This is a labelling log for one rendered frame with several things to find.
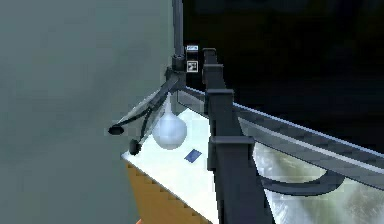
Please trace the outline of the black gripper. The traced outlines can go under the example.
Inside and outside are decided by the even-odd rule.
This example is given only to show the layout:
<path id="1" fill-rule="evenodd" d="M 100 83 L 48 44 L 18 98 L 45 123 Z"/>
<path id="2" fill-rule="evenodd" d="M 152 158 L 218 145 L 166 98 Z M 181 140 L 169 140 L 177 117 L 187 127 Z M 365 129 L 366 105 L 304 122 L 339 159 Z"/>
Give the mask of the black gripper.
<path id="1" fill-rule="evenodd" d="M 143 117 L 139 139 L 133 139 L 130 142 L 129 153 L 131 155 L 137 155 L 140 152 L 142 142 L 152 131 L 152 125 L 155 123 L 156 116 L 163 107 L 163 104 L 167 99 L 167 95 L 185 87 L 186 60 L 183 55 L 172 56 L 172 63 L 166 69 L 165 76 L 165 84 L 163 84 L 153 94 L 141 101 L 131 112 L 108 129 L 108 133 L 111 135 L 121 135 L 124 132 L 124 125 Z"/>

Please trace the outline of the white round vase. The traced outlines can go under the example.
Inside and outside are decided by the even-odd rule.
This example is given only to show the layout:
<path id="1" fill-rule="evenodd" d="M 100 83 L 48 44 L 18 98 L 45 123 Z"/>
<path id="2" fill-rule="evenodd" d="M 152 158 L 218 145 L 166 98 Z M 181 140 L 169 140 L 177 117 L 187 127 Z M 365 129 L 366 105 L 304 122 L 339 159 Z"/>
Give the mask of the white round vase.
<path id="1" fill-rule="evenodd" d="M 172 112 L 171 94 L 167 95 L 164 114 L 156 123 L 152 135 L 155 142 L 166 150 L 180 147 L 187 137 L 186 123 Z"/>

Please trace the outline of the small blue card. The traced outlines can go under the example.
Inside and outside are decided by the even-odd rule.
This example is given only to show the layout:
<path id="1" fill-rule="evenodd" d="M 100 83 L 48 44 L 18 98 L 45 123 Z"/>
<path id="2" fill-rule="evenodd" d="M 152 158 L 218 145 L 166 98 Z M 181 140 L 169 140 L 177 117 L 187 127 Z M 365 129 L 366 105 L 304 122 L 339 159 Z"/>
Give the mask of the small blue card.
<path id="1" fill-rule="evenodd" d="M 190 163 L 194 163 L 200 156 L 202 155 L 202 153 L 196 149 L 192 149 L 186 156 L 185 156 L 185 160 L 187 160 L 188 162 Z"/>

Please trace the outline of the white top orange table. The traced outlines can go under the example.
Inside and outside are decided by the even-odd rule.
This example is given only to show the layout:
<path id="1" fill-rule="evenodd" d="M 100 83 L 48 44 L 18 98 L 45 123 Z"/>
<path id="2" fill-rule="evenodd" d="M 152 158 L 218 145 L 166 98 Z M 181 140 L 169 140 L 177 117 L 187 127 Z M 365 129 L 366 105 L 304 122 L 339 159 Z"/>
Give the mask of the white top orange table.
<path id="1" fill-rule="evenodd" d="M 214 176 L 207 170 L 209 122 L 192 110 L 180 115 L 188 136 L 174 150 L 148 137 L 142 151 L 124 153 L 143 224 L 219 224 Z M 185 156 L 196 149 L 194 162 Z M 268 191 L 276 224 L 384 224 L 384 191 L 346 179 L 333 192 L 296 197 Z"/>

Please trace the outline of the black television set grey frame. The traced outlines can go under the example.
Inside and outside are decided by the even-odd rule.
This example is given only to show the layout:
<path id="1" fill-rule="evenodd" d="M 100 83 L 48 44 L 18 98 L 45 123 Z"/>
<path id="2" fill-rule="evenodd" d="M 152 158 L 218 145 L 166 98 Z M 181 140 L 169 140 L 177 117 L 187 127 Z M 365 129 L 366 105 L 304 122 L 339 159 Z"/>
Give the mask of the black television set grey frame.
<path id="1" fill-rule="evenodd" d="M 384 191 L 384 0 L 182 0 L 184 40 L 214 47 L 258 142 L 324 169 L 266 189 Z"/>

